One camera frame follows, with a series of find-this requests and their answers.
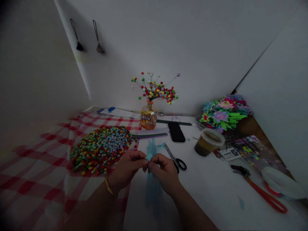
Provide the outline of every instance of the smartphone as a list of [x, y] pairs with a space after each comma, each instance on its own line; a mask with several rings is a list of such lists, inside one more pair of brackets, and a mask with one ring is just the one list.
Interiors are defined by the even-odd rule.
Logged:
[[185, 137], [178, 123], [168, 123], [173, 142], [185, 142]]

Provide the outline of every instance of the wire basket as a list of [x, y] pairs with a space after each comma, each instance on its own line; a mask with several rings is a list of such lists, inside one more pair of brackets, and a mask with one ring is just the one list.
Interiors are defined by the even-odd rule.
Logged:
[[[195, 122], [196, 125], [198, 126], [198, 128], [200, 129], [200, 131], [202, 131], [204, 128], [206, 128], [206, 126], [199, 122], [200, 120], [200, 116], [196, 116], [195, 117]], [[225, 137], [226, 140], [226, 144], [231, 144], [234, 140], [235, 140], [235, 135], [234, 135], [234, 131], [228, 131], [227, 134], [222, 134]]]

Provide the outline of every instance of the black scissors handle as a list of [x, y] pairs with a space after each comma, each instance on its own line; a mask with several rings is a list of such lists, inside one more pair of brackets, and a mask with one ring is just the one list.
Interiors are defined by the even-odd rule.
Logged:
[[176, 162], [177, 162], [177, 164], [175, 163], [175, 161], [173, 161], [174, 166], [176, 167], [176, 171], [177, 171], [178, 174], [180, 172], [179, 168], [182, 169], [182, 170], [186, 170], [187, 169], [186, 164], [181, 159], [177, 158]]
[[179, 174], [180, 170], [179, 170], [179, 167], [177, 166], [177, 164], [175, 163], [175, 161], [173, 161], [174, 163], [174, 166], [176, 167], [176, 172]]
[[178, 163], [180, 169], [182, 169], [182, 170], [186, 170], [186, 169], [187, 169], [187, 166], [186, 166], [186, 164], [184, 163], [184, 161], [182, 161], [182, 160], [179, 159], [179, 158], [176, 158], [176, 161], [177, 161], [177, 163]]

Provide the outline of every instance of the hand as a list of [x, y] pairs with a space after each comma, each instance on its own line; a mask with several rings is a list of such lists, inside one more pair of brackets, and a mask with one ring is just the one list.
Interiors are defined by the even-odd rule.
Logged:
[[122, 160], [117, 165], [113, 173], [108, 177], [108, 183], [114, 195], [125, 188], [132, 180], [136, 172], [143, 168], [146, 172], [148, 168], [147, 156], [142, 151], [128, 150]]
[[183, 188], [173, 161], [162, 154], [153, 156], [149, 162], [149, 172], [158, 178], [164, 191], [171, 197]]

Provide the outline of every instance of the table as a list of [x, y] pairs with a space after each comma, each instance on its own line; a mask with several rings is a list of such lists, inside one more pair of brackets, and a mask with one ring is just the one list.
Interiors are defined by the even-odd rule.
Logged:
[[[96, 110], [80, 113], [32, 144], [1, 156], [0, 209], [15, 229], [58, 230], [104, 181], [104, 175], [82, 176], [80, 171], [71, 171], [70, 149], [85, 135], [101, 126], [127, 126], [132, 133], [141, 130], [140, 120], [97, 114]], [[128, 192], [129, 187], [119, 192], [104, 229], [122, 230]]]
[[[171, 120], [172, 116], [158, 116]], [[179, 117], [181, 122], [194, 123], [193, 117]], [[156, 128], [167, 124], [157, 123]], [[298, 201], [279, 199], [288, 209], [287, 214], [274, 210], [240, 174], [235, 174], [231, 164], [242, 165], [251, 172], [251, 179], [266, 190], [262, 178], [241, 158], [226, 162], [213, 154], [202, 157], [194, 151], [200, 130], [193, 126], [180, 125], [186, 138], [184, 143], [174, 143], [168, 137], [155, 138], [156, 145], [166, 142], [173, 155], [187, 165], [179, 172], [185, 189], [220, 230], [308, 230], [308, 214]], [[140, 139], [138, 150], [146, 153], [148, 139]], [[165, 149], [159, 152], [169, 157]], [[147, 174], [139, 170], [133, 178], [124, 217], [123, 230], [181, 230], [178, 212], [172, 199], [163, 192], [164, 218], [160, 222], [153, 218], [152, 209], [145, 208]]]

